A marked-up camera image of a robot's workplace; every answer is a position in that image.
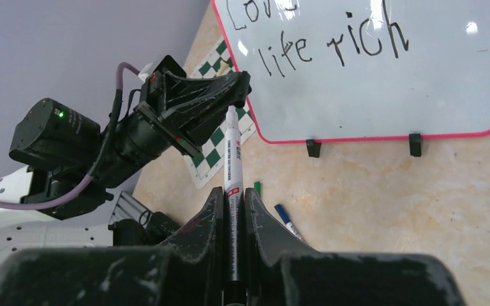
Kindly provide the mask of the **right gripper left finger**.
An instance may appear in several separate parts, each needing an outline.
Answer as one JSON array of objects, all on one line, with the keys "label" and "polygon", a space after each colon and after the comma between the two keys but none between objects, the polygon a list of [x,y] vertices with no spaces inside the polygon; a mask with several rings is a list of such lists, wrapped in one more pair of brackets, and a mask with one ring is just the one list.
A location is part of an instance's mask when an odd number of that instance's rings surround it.
[{"label": "right gripper left finger", "polygon": [[223,190],[215,187],[199,213],[157,246],[159,305],[222,304],[222,217]]}]

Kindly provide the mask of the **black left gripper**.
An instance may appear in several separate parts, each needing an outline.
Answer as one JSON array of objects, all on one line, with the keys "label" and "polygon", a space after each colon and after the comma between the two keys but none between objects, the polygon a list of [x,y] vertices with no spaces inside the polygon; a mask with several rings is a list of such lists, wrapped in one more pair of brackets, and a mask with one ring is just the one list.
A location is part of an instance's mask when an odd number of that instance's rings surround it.
[{"label": "black left gripper", "polygon": [[169,147],[196,157],[225,119],[229,106],[239,107],[238,96],[251,92],[247,71],[213,78],[186,78],[170,55],[150,67],[135,113],[140,123],[138,148],[142,157],[158,157]]}]

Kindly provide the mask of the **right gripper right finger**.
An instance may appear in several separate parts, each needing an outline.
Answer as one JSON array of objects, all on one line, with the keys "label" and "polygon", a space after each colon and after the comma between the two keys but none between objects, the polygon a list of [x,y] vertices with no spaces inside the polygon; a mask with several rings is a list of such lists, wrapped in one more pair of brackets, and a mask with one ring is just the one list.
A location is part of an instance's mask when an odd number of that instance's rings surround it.
[{"label": "right gripper right finger", "polygon": [[266,208],[252,187],[244,192],[248,251],[248,301],[252,305],[286,305],[281,258],[316,254]]}]

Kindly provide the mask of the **black whiteboard marker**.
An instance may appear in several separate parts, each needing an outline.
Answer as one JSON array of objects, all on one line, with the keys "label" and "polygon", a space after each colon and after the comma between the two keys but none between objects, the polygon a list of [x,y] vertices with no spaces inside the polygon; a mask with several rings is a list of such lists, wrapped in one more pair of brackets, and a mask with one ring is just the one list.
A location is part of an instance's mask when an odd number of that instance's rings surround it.
[{"label": "black whiteboard marker", "polygon": [[223,304],[246,305],[246,223],[241,158],[241,132],[236,107],[226,112],[224,166],[224,252]]}]

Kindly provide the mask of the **black marker cap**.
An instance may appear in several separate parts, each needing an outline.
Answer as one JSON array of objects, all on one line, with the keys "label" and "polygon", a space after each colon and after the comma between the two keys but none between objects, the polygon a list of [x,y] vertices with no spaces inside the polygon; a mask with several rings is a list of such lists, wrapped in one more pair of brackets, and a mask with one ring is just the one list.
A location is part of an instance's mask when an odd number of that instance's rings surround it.
[{"label": "black marker cap", "polygon": [[236,108],[244,108],[244,106],[246,105],[246,101],[247,96],[238,96],[232,105]]}]

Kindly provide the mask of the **pink framed whiteboard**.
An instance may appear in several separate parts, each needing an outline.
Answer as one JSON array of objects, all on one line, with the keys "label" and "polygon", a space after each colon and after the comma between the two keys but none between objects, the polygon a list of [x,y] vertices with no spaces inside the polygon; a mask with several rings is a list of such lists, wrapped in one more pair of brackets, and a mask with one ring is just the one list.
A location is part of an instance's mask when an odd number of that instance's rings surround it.
[{"label": "pink framed whiteboard", "polygon": [[490,1],[213,1],[267,143],[490,135]]}]

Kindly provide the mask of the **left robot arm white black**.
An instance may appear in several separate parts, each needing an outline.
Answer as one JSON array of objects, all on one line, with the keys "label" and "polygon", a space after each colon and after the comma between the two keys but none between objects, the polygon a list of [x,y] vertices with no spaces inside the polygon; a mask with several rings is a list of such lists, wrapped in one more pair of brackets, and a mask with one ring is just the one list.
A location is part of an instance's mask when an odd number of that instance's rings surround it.
[{"label": "left robot arm white black", "polygon": [[137,69],[123,62],[109,122],[52,99],[17,124],[9,156],[23,167],[0,178],[0,264],[44,247],[156,245],[179,229],[120,186],[170,148],[197,157],[229,107],[242,110],[250,74],[224,69],[189,78],[170,56]]}]

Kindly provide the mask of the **blue whiteboard marker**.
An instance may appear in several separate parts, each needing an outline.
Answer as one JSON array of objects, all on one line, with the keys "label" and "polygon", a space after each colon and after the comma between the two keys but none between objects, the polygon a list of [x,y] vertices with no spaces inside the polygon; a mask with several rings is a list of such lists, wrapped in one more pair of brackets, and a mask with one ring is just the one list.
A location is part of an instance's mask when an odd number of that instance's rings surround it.
[{"label": "blue whiteboard marker", "polygon": [[301,234],[297,231],[297,228],[293,224],[293,222],[290,218],[290,215],[288,214],[288,212],[286,211],[284,206],[279,203],[279,204],[275,205],[274,208],[275,208],[276,212],[278,213],[278,215],[280,216],[281,220],[283,221],[283,224],[285,225],[286,229],[288,231],[290,231],[295,237],[297,237],[299,240],[301,240],[303,242],[304,240],[303,240]]}]

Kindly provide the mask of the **green whiteboard marker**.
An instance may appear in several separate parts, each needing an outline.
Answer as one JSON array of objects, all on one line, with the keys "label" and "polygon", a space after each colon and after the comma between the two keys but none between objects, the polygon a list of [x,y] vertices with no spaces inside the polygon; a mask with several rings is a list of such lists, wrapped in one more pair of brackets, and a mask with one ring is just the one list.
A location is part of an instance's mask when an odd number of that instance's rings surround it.
[{"label": "green whiteboard marker", "polygon": [[254,182],[254,189],[256,191],[256,193],[261,196],[262,195],[262,183],[260,181],[256,181]]}]

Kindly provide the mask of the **left black whiteboard foot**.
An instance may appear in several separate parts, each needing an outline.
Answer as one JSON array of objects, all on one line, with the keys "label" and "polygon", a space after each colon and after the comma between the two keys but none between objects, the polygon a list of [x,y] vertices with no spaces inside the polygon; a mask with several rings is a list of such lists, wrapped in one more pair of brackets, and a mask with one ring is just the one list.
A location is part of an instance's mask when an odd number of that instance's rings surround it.
[{"label": "left black whiteboard foot", "polygon": [[309,157],[319,158],[322,148],[322,143],[314,139],[306,140],[306,148]]}]

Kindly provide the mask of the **black whiteboard foot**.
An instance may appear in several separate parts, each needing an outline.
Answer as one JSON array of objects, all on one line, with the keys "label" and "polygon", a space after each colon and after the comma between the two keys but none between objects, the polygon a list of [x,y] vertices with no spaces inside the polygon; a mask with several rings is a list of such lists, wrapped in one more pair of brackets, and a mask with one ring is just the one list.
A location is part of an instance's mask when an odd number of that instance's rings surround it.
[{"label": "black whiteboard foot", "polygon": [[412,157],[422,156],[422,135],[412,133],[408,135],[409,151]]},{"label": "black whiteboard foot", "polygon": [[319,158],[322,148],[322,143],[314,139],[306,140],[306,148],[309,157]]}]

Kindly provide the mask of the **right black whiteboard foot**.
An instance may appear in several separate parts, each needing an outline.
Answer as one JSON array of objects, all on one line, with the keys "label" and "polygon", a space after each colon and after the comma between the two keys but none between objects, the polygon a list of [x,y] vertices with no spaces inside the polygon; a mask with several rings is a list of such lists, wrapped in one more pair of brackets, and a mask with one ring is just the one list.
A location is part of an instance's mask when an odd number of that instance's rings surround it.
[{"label": "right black whiteboard foot", "polygon": [[422,135],[412,133],[408,135],[409,151],[412,157],[422,156]]}]

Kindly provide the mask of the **green white chessboard mat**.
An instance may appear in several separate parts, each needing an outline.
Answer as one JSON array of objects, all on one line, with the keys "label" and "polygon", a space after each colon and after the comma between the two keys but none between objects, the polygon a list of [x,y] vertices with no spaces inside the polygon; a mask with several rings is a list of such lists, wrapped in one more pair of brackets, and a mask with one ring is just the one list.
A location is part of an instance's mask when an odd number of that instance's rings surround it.
[{"label": "green white chessboard mat", "polygon": [[[218,73],[224,75],[230,71],[235,71],[232,57],[224,38],[220,37],[203,61],[195,68],[191,78],[213,78]],[[239,118],[241,142],[245,142],[256,131],[256,126],[248,105],[236,111]],[[203,188],[224,166],[225,131],[226,126],[222,122],[202,145],[200,155],[184,156],[186,166],[197,189]]]}]

